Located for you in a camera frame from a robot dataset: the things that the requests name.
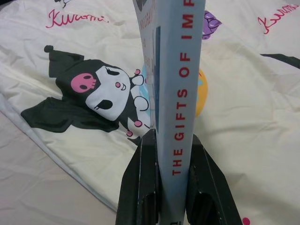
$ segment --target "bed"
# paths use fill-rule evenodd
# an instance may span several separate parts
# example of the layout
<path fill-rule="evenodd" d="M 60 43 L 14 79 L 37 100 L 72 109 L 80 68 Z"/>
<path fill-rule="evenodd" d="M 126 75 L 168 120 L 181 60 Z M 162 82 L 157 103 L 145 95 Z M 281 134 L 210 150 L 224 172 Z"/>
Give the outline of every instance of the bed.
<path fill-rule="evenodd" d="M 300 221 L 299 5 L 206 4 L 195 134 L 244 225 Z M 15 0 L 0 34 L 0 224 L 113 224 L 150 126 L 131 0 Z"/>

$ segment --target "purple grapes print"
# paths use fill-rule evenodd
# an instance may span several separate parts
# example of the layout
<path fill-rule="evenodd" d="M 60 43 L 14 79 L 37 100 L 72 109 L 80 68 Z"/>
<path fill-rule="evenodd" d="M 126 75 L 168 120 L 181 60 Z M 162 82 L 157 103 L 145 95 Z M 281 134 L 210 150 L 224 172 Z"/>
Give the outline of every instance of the purple grapes print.
<path fill-rule="evenodd" d="M 217 20 L 212 13 L 210 13 L 209 11 L 205 11 L 202 40 L 209 39 L 211 34 L 213 34 L 221 24 L 222 23 Z"/>

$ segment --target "pink skull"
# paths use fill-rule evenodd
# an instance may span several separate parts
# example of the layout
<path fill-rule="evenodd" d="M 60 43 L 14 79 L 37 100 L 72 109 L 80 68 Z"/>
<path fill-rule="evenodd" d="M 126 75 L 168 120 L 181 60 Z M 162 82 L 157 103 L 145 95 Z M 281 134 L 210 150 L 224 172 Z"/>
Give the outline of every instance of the pink skull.
<path fill-rule="evenodd" d="M 96 80 L 88 73 L 79 74 L 71 81 L 71 87 L 77 93 L 84 93 L 90 89 L 94 89 L 95 84 Z"/>

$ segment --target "kuromi character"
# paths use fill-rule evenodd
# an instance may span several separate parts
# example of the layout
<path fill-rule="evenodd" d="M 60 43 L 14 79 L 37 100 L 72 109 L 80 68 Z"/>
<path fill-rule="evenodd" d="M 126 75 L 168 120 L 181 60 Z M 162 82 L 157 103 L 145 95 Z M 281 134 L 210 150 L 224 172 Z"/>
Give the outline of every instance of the kuromi character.
<path fill-rule="evenodd" d="M 83 60 L 82 55 L 56 51 L 50 45 L 45 52 L 49 53 L 49 77 L 56 78 L 62 99 L 48 97 L 24 110 L 21 115 L 31 127 L 61 133 L 73 125 L 111 132 L 121 125 L 138 144 L 150 125 L 150 120 L 138 118 L 148 109 L 148 100 L 131 91 L 144 83 L 140 70 L 129 77 L 101 60 Z"/>

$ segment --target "yellow circle print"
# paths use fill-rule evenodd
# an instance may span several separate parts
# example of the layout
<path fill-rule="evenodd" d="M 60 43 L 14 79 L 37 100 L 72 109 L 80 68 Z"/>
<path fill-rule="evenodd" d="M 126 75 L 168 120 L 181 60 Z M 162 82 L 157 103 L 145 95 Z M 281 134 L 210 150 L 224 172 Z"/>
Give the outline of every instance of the yellow circle print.
<path fill-rule="evenodd" d="M 208 93 L 208 85 L 205 74 L 202 70 L 199 70 L 198 80 L 198 92 L 197 92 L 197 105 L 196 105 L 196 117 L 200 115 L 204 108 Z"/>

